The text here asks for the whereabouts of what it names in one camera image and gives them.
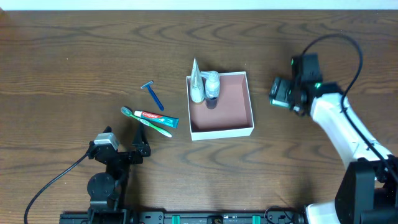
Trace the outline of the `Colgate toothpaste tube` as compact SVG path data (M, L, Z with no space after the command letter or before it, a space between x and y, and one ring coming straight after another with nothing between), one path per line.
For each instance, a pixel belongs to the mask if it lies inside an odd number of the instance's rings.
M149 121L153 121L155 123L163 124L171 128L177 128L179 119L172 118L169 116L164 116L160 114L150 113L147 111L135 111L135 116L138 116L142 119L147 119Z

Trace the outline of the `clear bottle with dark cap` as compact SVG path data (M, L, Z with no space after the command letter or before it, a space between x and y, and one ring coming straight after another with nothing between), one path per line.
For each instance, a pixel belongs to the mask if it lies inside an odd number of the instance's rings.
M216 71L201 72L205 79L205 101L208 109L215 109L220 94L220 75Z

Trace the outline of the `white Pantene tube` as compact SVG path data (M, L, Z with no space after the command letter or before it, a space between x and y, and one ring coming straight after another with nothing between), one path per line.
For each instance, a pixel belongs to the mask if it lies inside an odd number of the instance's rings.
M193 61L191 73L190 98L194 103L202 103L205 99L203 80L196 59Z

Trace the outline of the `green white soap packet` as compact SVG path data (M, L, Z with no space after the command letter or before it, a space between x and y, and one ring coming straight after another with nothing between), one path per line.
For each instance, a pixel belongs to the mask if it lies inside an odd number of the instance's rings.
M286 103L284 101L278 101L278 100L275 100L275 99L271 100L270 104L274 105L274 106L279 106L279 107L282 107L282 108L287 108L287 109L290 108L288 103Z

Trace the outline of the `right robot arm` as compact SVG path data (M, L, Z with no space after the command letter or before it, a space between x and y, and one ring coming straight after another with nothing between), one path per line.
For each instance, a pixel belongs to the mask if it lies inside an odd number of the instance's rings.
M292 57L292 79L276 78L269 99L310 116L346 169L335 198L307 205L296 223L397 223L397 157L357 117L337 83L324 83L317 54Z

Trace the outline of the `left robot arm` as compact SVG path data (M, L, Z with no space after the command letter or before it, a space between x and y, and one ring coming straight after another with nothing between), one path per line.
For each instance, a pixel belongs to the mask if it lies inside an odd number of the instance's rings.
M131 166L142 164L143 158L151 154L142 124L136 130L132 146L131 151L119 152L119 141L109 126L90 142L88 158L104 164L106 170L95 174L88 181L88 223L137 222L134 212L125 207L124 199Z

